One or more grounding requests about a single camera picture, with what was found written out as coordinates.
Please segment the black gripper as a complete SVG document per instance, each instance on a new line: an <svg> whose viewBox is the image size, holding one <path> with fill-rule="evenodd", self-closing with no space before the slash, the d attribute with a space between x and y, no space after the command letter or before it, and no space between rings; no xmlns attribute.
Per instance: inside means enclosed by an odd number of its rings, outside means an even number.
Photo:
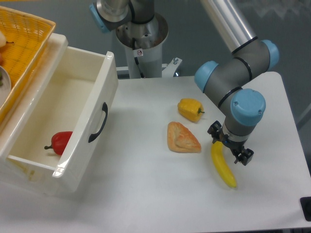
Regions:
<svg viewBox="0 0 311 233"><path fill-rule="evenodd" d="M235 164L241 163L246 166L252 160L254 152L251 149L244 148L245 140L224 133L219 121L211 124L207 133L211 135L212 143L220 142L231 150L236 158L234 161Z"/></svg>

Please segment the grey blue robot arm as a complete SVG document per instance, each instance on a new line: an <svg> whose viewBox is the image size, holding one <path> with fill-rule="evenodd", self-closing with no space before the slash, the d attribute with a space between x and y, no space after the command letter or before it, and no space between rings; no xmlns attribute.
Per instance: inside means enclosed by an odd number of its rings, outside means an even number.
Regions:
<svg viewBox="0 0 311 233"><path fill-rule="evenodd" d="M224 65L208 61L194 75L199 89L225 116L224 123L214 122L208 133L231 150L236 162L246 165L254 153L244 144L263 117L265 99L244 85L273 68L279 51L271 41L257 38L234 1L201 4L233 56ZM102 32L116 32L130 78L163 77L161 46L168 24L154 6L152 0L98 0L89 7Z"/></svg>

